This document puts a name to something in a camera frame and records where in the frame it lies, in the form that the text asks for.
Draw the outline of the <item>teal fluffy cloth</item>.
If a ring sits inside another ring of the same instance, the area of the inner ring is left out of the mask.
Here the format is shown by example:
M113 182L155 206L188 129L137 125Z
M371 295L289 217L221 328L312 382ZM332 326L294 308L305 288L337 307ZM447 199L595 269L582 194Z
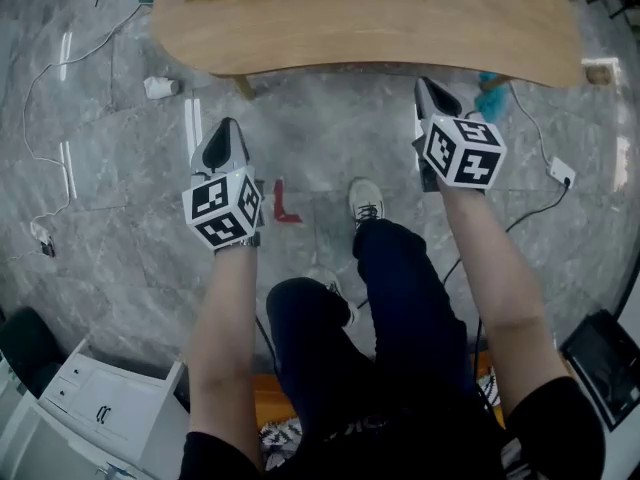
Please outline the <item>teal fluffy cloth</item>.
M492 72L479 74L480 93L474 99L474 110L486 122L495 123L504 113L511 78Z

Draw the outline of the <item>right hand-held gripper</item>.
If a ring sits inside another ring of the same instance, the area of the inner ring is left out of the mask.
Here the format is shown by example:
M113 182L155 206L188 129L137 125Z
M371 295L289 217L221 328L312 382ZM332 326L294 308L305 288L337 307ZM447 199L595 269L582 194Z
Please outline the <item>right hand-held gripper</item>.
M430 96L435 108L448 116L429 117ZM439 182L481 192L490 189L507 155L497 128L484 121L459 118L461 101L428 77L416 80L414 98L417 138L413 146L422 190L436 192Z

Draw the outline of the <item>wooden coffee table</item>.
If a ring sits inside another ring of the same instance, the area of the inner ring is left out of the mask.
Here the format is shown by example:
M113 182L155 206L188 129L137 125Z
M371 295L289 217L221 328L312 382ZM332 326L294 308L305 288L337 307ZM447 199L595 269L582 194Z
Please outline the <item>wooden coffee table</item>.
M153 38L231 79L338 64L436 65L566 88L582 78L569 0L154 0Z

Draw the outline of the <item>person's left forearm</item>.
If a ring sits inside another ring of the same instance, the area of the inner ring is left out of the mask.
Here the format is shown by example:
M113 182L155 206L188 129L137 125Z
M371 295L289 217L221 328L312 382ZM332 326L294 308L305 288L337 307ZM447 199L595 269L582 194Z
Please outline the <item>person's left forearm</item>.
M190 429L226 442L261 468L251 374L256 279L255 247L231 246L215 254L187 367Z

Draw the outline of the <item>brown cup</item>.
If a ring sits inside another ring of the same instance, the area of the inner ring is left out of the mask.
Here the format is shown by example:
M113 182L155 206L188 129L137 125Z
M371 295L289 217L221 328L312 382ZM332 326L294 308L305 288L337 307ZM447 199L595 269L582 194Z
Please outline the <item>brown cup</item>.
M584 67L586 80L595 86L608 86L612 83L611 69L605 64L591 64Z

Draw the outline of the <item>person's dark trousers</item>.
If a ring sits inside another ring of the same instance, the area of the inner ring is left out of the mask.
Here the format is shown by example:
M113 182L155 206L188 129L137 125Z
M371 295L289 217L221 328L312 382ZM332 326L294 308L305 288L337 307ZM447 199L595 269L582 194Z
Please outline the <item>person's dark trousers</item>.
M324 284L292 278L266 299L279 382L304 433L325 437L367 417L434 417L471 403L467 329L425 241L389 220L368 219L356 231L353 255L375 330L373 359L346 334L346 300Z

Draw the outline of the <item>crumpled white cup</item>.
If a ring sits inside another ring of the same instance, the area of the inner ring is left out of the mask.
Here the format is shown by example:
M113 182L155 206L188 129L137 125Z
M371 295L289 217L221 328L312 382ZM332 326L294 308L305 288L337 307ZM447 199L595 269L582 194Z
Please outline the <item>crumpled white cup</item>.
M177 95L180 82L166 77L150 76L143 81L143 87L149 100L161 100Z

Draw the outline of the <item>white power strip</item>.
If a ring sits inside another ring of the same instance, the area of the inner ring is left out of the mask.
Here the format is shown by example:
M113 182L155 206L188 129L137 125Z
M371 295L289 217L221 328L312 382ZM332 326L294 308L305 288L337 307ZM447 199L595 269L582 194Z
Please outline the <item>white power strip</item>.
M557 156L551 159L548 166L548 174L567 189L571 189L574 186L576 171Z

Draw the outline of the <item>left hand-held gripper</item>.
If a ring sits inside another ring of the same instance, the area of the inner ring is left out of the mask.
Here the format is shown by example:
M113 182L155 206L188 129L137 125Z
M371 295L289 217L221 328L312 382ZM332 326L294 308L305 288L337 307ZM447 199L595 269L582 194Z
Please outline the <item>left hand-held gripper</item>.
M248 162L243 133L230 117L203 136L191 157L193 172L229 172L182 193L186 225L211 251L255 235L262 196Z

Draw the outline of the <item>dark green chair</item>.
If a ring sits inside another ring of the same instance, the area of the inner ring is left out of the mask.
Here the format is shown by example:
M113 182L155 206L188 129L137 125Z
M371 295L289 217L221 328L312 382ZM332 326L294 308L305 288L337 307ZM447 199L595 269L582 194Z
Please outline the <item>dark green chair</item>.
M18 309L0 327L0 352L36 399L66 360L54 335L30 307Z

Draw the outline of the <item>person's black shirt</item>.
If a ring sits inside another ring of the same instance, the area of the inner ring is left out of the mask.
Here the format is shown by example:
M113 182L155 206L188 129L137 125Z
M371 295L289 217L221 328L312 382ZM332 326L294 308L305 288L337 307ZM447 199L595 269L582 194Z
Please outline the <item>person's black shirt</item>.
M178 480L600 480L605 458L599 418L565 376L530 393L504 426L479 398L387 412L308 436L266 473L224 441L191 432Z

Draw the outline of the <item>person's right forearm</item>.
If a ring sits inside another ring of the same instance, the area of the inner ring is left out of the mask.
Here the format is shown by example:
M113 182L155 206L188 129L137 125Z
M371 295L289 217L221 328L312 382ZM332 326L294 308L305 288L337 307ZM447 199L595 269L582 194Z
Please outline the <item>person's right forearm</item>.
M439 190L509 417L528 395L568 371L554 347L534 272L484 195L444 183Z

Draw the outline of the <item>white cabinet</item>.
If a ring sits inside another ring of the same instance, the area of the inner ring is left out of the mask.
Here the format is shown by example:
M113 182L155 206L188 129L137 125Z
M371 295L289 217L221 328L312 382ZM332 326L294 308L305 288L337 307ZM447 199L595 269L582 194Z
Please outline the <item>white cabinet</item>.
M96 359L86 340L54 375L39 405L67 428L155 480L179 476L189 415L175 396L185 365L161 377Z

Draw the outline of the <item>red floor tape mark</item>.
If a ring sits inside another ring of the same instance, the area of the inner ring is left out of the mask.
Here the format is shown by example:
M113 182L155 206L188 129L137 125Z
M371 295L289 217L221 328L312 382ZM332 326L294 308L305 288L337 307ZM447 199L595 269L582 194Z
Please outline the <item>red floor tape mark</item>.
M274 182L274 220L285 224L301 224L302 219L298 214L287 213L284 207L284 180L278 178Z

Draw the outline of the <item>black monitor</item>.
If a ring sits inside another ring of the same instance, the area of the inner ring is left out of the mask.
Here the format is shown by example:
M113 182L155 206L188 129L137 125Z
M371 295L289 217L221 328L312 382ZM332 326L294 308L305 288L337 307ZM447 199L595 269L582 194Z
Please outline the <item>black monitor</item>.
M640 405L640 347L611 313L588 315L560 351L610 431Z

